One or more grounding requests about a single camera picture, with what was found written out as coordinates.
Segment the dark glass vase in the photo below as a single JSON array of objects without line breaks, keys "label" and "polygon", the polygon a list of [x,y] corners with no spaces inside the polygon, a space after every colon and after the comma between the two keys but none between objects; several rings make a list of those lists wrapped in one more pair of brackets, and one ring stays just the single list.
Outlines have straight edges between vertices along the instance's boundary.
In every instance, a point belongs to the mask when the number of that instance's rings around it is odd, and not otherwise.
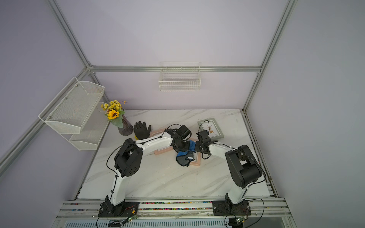
[{"label": "dark glass vase", "polygon": [[118,131],[122,136],[129,136],[134,132],[134,127],[128,121],[126,117],[123,117],[122,120],[123,127],[118,127]]}]

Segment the white mesh wall shelf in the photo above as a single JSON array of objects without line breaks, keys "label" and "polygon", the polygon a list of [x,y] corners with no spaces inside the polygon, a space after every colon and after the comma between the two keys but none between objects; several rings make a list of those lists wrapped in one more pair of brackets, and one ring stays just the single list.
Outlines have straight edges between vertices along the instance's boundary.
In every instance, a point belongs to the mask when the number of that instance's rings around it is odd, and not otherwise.
[{"label": "white mesh wall shelf", "polygon": [[97,150],[108,120],[100,108],[105,88],[71,79],[39,114],[39,119],[80,151]]}]

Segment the green picture frame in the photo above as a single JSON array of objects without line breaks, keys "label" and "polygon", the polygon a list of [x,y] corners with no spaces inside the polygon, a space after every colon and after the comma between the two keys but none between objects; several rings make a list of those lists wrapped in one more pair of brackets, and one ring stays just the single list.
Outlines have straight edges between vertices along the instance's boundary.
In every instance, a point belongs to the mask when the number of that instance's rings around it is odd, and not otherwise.
[{"label": "green picture frame", "polygon": [[222,130],[214,118],[208,118],[197,122],[199,126],[199,132],[203,130],[208,131],[208,136],[212,140],[219,140],[224,137]]}]

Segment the blue microfibre cloth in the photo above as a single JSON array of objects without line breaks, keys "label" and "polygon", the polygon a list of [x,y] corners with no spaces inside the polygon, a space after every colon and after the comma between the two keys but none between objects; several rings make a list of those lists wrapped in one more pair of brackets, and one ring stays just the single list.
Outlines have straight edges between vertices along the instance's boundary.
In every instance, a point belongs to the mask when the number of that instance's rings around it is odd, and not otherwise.
[{"label": "blue microfibre cloth", "polygon": [[182,167],[188,167],[192,161],[194,161],[194,153],[196,142],[189,140],[189,148],[186,152],[178,152],[176,156],[176,162]]}]

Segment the aluminium front rail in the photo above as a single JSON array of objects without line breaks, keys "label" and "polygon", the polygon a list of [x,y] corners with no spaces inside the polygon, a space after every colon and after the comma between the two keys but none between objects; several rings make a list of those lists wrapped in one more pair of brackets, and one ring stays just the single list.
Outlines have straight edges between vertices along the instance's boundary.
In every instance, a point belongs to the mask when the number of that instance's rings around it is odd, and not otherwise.
[{"label": "aluminium front rail", "polygon": [[212,199],[129,200],[117,217],[101,217],[100,200],[63,203],[54,228],[228,228],[237,219],[245,228],[295,228],[283,198],[250,199],[224,212]]}]

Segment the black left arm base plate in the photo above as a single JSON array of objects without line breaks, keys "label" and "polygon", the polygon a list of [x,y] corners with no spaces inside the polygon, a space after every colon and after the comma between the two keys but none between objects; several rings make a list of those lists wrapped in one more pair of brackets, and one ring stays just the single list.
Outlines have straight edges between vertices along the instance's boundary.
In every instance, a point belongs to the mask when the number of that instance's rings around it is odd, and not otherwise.
[{"label": "black left arm base plate", "polygon": [[100,218],[116,218],[116,217],[132,217],[137,214],[139,202],[123,201],[118,205],[111,203],[108,196],[106,196],[103,203],[100,204],[98,217]]}]

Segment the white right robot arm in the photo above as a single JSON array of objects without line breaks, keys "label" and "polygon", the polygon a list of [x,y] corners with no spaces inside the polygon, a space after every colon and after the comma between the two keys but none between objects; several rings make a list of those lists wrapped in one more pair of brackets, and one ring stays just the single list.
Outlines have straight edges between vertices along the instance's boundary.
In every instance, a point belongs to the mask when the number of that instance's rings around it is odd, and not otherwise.
[{"label": "white right robot arm", "polygon": [[202,154],[217,156],[227,162],[234,185],[225,196],[228,205],[238,205],[245,201],[248,189],[257,183],[259,178],[266,179],[266,174],[257,162],[253,153],[247,145],[237,148],[228,146],[218,140],[212,140],[208,131],[203,130],[197,133],[198,141],[195,150]]}]

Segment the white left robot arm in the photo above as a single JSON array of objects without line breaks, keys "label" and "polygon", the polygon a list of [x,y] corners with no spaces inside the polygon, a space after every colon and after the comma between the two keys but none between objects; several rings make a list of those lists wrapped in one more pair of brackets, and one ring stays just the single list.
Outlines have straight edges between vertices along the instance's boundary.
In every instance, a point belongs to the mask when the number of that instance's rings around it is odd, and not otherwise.
[{"label": "white left robot arm", "polygon": [[181,125],[178,129],[165,129],[161,134],[134,141],[127,139],[115,155],[115,185],[106,196],[102,212],[113,216],[121,215],[125,210],[125,192],[129,179],[140,168],[144,152],[153,152],[172,147],[176,152],[176,161],[183,167],[188,167],[194,160],[195,142],[190,140],[191,131]]}]

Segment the sunflower bouquet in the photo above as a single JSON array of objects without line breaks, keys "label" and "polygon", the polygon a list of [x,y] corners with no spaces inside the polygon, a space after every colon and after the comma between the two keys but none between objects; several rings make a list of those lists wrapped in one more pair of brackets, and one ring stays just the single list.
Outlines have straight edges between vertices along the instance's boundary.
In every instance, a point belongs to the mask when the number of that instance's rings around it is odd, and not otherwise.
[{"label": "sunflower bouquet", "polygon": [[102,103],[101,108],[105,112],[105,116],[107,117],[108,121],[118,127],[124,128],[125,124],[123,123],[125,111],[123,109],[123,104],[117,100],[111,100],[108,103]]}]

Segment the black yellow work glove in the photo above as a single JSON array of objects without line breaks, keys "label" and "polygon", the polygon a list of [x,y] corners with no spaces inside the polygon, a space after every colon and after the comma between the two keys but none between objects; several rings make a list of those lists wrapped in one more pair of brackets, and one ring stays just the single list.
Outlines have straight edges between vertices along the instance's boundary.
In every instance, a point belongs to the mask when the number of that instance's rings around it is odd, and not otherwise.
[{"label": "black yellow work glove", "polygon": [[146,122],[136,122],[134,124],[134,133],[137,140],[144,140],[150,137],[152,126],[147,126]]}]

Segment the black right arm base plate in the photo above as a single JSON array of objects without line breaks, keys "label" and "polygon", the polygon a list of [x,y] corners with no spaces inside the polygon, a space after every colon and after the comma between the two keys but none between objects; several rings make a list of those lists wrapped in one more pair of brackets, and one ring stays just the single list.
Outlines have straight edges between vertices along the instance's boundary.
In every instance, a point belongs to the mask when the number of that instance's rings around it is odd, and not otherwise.
[{"label": "black right arm base plate", "polygon": [[250,216],[252,214],[247,200],[233,204],[227,194],[224,200],[212,201],[212,207],[214,216]]}]

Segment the aluminium enclosure frame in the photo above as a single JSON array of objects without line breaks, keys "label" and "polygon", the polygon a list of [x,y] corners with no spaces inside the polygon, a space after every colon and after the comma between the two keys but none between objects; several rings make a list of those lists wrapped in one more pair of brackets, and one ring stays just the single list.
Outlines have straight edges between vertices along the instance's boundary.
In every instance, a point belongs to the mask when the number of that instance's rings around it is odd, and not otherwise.
[{"label": "aluminium enclosure frame", "polygon": [[[157,65],[105,79],[106,91],[131,109],[231,108],[245,94],[210,88],[165,93],[165,72],[205,65],[260,64],[286,1],[59,1],[92,68]],[[80,63],[43,1],[1,1],[1,154],[80,70]]]}]

